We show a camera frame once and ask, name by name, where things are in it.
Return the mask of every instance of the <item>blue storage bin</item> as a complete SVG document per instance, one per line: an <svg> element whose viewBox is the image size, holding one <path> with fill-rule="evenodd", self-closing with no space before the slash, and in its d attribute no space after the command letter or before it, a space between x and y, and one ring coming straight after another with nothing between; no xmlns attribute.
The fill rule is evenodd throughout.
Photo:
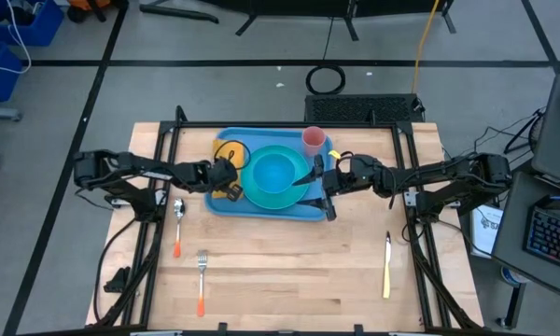
<svg viewBox="0 0 560 336"><path fill-rule="evenodd" d="M54 0L27 0L27 2L31 5L41 2L44 5L37 11L34 22L31 25L17 25L22 42L25 46L48 46L56 35L58 27L63 22L64 14ZM10 28L10 31L14 36L17 35L14 28ZM10 45L17 44L8 32L7 24L0 24L0 41Z"/></svg>
<svg viewBox="0 0 560 336"><path fill-rule="evenodd" d="M8 49L4 42L0 42L0 67L15 71L22 69L21 60ZM0 102L10 99L18 78L19 74L0 70Z"/></svg>

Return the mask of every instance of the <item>table leg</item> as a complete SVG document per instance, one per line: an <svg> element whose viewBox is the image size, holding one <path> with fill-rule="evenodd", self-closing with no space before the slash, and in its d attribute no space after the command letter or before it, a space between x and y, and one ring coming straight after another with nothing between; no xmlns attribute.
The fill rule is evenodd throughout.
<svg viewBox="0 0 560 336"><path fill-rule="evenodd" d="M515 329L521 313L521 304L525 294L526 284L520 284L512 291L511 303L508 306L506 317L496 319L496 322L505 329Z"/></svg>

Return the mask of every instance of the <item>yellow cable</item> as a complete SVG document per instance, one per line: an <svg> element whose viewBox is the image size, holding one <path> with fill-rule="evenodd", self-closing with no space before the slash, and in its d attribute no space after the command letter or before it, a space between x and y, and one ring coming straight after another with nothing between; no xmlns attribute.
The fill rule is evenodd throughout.
<svg viewBox="0 0 560 336"><path fill-rule="evenodd" d="M429 20L427 20L426 30L423 32L421 37L421 42L419 42L419 47L417 48L417 59L414 61L414 78L413 87L411 88L411 93L417 93L417 79L419 78L419 61L421 60L421 55L423 54L423 45L426 43L427 33L429 33L429 27L431 27L431 22L433 21L433 16L436 14L438 9L438 3L440 0L436 0L431 9L431 14L429 14Z"/></svg>

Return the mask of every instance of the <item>pink cup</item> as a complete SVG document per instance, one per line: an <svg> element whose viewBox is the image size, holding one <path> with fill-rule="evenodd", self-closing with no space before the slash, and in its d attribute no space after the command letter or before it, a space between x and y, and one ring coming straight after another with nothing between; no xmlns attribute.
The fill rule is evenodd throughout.
<svg viewBox="0 0 560 336"><path fill-rule="evenodd" d="M319 149L326 142L326 134L319 127L310 126L302 132L302 142L305 146L305 154L313 157L319 153Z"/></svg>

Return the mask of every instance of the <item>fork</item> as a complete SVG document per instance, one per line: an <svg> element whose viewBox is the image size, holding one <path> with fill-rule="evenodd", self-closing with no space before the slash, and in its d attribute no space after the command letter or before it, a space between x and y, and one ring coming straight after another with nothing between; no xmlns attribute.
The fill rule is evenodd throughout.
<svg viewBox="0 0 560 336"><path fill-rule="evenodd" d="M199 303L197 304L197 316L202 317L205 314L203 307L203 273L207 267L207 252L199 250L197 252L197 266L199 266Z"/></svg>

